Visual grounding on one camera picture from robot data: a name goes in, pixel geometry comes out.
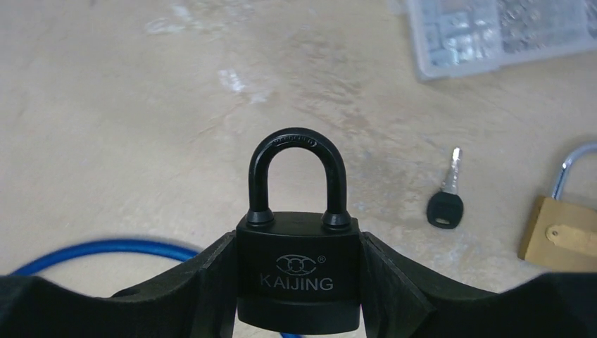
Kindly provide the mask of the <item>clear plastic organizer box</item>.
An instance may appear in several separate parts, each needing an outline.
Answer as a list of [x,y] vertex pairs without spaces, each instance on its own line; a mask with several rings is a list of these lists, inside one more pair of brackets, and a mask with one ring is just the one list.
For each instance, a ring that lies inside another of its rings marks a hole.
[[406,1],[422,81],[596,50],[595,1]]

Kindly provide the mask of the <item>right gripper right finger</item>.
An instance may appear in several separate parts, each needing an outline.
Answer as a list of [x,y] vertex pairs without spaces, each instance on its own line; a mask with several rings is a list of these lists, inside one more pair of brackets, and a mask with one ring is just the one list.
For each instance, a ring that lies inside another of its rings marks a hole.
[[368,337],[595,337],[596,274],[544,273],[501,293],[445,277],[360,236]]

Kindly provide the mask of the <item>black head padlock key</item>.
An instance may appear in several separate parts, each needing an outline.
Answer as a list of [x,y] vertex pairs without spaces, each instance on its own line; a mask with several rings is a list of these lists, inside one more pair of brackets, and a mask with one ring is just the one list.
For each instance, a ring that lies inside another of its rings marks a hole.
[[446,178],[442,182],[440,190],[427,202],[427,221],[430,225],[440,229],[455,229],[463,218],[464,204],[458,195],[461,155],[461,148],[454,148]]

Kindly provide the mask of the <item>brass padlock silver shackle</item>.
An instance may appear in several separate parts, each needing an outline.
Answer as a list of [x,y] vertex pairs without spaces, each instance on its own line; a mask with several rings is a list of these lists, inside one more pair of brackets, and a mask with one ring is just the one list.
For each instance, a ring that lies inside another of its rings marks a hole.
[[596,272],[596,210],[562,200],[572,165],[596,152],[596,142],[572,150],[561,163],[551,193],[538,196],[517,257],[554,271]]

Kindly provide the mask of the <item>black padlock with key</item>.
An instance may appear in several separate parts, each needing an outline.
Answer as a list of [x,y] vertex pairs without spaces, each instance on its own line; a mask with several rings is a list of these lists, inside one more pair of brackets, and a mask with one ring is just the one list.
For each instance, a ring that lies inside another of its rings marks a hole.
[[[323,213],[273,212],[268,173],[285,149],[315,154],[325,169]],[[249,209],[236,228],[240,321],[286,334],[338,334],[360,324],[360,230],[347,209],[343,158],[325,136],[288,127],[267,136],[253,152]]]

